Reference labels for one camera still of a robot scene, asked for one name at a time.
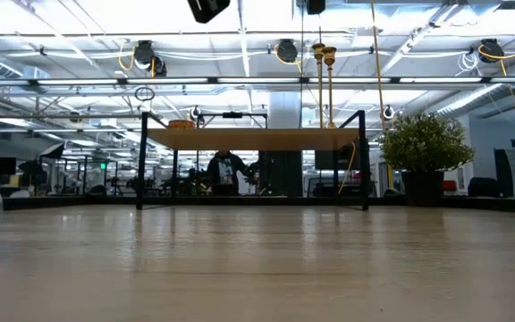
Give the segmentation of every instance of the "person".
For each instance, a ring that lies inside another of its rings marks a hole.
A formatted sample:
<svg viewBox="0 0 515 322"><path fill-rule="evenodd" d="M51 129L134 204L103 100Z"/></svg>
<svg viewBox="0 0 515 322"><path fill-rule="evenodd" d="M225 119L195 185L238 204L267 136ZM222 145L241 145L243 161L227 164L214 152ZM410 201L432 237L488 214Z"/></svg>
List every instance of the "person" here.
<svg viewBox="0 0 515 322"><path fill-rule="evenodd" d="M217 151L207 165L212 180L212 193L217 196L239 195L238 171L243 172L246 165L240 157L230 151Z"/></svg>

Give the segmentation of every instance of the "red object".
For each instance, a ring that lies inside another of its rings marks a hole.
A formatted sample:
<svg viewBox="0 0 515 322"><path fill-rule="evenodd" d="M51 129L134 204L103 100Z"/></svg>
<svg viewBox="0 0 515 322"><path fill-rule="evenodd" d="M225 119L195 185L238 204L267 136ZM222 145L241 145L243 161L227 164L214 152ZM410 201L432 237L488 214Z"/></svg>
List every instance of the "red object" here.
<svg viewBox="0 0 515 322"><path fill-rule="evenodd" d="M454 180L444 180L443 181L443 190L444 191L456 191L456 182Z"/></svg>

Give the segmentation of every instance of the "ceiling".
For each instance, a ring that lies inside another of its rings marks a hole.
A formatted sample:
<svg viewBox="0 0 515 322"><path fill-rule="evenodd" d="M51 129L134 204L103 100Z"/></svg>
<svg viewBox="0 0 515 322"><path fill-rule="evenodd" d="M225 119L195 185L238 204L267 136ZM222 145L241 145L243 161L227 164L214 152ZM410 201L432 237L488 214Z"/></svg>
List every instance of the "ceiling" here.
<svg viewBox="0 0 515 322"><path fill-rule="evenodd" d="M376 6L379 63L383 76L467 77L502 72L499 64L485 64L465 54L476 51L480 40L496 38L506 55L515 54L515 10L503 10L502 1L469 1L472 5L442 5L441 1L379 1ZM319 41L337 48L336 77L376 76L373 21L368 1L329 1L327 10L302 15L295 0L235 1L208 24L196 23L186 0L0 0L0 62L17 69L37 67L44 77L147 78L149 72L131 64L132 48L139 40L152 40L164 59L168 77L316 77L310 47ZM429 28L430 21L435 23ZM275 54L280 39L292 39L302 60L282 64ZM514 71L515 57L506 60ZM302 126L318 126L317 87L186 85L151 86L156 97L148 108L165 120L189 117L194 106L204 112L252 111L272 113L272 93L303 91L296 108L304 112ZM131 114L141 102L134 87L63 87L46 92L0 88L0 114ZM427 108L455 94L447 87L386 88L383 102L397 111ZM328 97L325 90L324 99ZM336 122L359 109L367 124L380 127L380 97L376 88L333 91ZM91 128L95 123L68 120L33 122L44 128ZM216 118L209 127L252 126L250 119ZM13 127L0 122L0 128ZM114 126L139 127L138 120L118 120ZM55 133L57 137L72 136ZM98 134L84 140L99 147L132 146Z"/></svg>

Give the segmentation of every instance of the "shelf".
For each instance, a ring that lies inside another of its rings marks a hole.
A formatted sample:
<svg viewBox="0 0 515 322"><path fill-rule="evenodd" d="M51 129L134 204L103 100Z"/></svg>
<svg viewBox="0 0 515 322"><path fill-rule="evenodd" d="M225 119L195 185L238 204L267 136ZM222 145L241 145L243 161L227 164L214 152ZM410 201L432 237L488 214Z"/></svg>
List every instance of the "shelf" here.
<svg viewBox="0 0 515 322"><path fill-rule="evenodd" d="M358 129L150 129L148 137L177 150L333 150Z"/></svg>

